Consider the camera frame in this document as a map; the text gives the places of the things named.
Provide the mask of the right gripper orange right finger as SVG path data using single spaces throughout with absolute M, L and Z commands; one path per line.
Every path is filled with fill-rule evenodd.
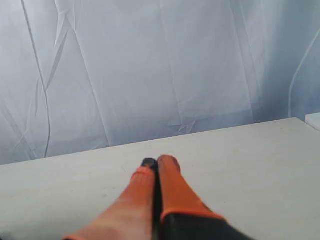
M 181 174 L 178 160 L 157 160 L 162 196 L 160 234 L 164 240 L 250 240 L 224 217 L 209 209 Z

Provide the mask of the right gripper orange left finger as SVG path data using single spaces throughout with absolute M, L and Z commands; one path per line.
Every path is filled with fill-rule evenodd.
M 151 240 L 156 160 L 145 158 L 116 201 L 96 220 L 65 240 Z

